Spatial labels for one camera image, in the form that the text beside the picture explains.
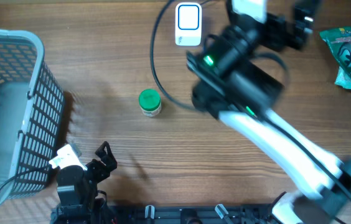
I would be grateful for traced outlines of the green lid jar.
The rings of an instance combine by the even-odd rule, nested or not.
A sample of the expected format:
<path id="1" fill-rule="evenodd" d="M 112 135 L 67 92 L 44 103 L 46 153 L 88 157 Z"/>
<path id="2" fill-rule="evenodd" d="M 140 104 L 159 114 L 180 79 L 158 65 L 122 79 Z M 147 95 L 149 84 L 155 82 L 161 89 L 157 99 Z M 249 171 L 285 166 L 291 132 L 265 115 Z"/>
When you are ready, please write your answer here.
<path id="1" fill-rule="evenodd" d="M 141 111 L 148 117 L 154 117 L 161 112 L 161 97 L 154 89 L 143 90 L 139 95 L 138 102 Z"/>

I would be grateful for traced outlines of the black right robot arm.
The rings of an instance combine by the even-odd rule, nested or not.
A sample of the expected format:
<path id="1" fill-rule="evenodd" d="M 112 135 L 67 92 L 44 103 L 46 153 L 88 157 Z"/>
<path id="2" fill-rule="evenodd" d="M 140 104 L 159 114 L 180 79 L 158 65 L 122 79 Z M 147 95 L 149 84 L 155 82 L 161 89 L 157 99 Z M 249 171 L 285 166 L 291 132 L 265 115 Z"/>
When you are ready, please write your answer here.
<path id="1" fill-rule="evenodd" d="M 187 54 L 199 82 L 198 110 L 256 144 L 297 187 L 271 209 L 280 223 L 330 223 L 351 202 L 351 159 L 342 161 L 308 140 L 273 111 L 284 84 L 253 61 L 278 59 L 285 47 L 301 49 L 311 33 L 319 1 L 299 1 L 294 22 L 269 14 L 265 1 L 227 1 L 230 23 L 203 51 Z"/>

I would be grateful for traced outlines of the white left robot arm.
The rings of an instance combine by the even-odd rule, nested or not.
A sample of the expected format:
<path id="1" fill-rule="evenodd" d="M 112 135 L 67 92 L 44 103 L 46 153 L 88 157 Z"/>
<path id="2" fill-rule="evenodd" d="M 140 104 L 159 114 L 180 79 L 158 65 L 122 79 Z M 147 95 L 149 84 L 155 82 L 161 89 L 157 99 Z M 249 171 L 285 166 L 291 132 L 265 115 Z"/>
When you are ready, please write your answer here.
<path id="1" fill-rule="evenodd" d="M 52 210 L 50 223 L 117 223 L 109 208 L 107 194 L 98 190 L 98 183 L 107 179 L 117 168 L 117 161 L 108 142 L 95 151 L 98 159 L 83 165 L 81 151 L 74 143 L 66 144 L 49 161 L 58 168 L 57 193 L 60 203 Z"/>

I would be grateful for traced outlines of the teal wet wipes packet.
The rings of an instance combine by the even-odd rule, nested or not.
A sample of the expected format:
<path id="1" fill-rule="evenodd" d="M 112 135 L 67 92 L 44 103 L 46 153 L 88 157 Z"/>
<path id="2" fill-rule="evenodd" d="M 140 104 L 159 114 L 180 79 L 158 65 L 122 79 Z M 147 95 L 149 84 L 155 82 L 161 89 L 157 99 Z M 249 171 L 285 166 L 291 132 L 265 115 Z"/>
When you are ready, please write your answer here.
<path id="1" fill-rule="evenodd" d="M 346 90 L 351 90 L 351 78 L 347 73 L 344 72 L 342 67 L 339 67 L 335 84 L 341 86 Z"/>

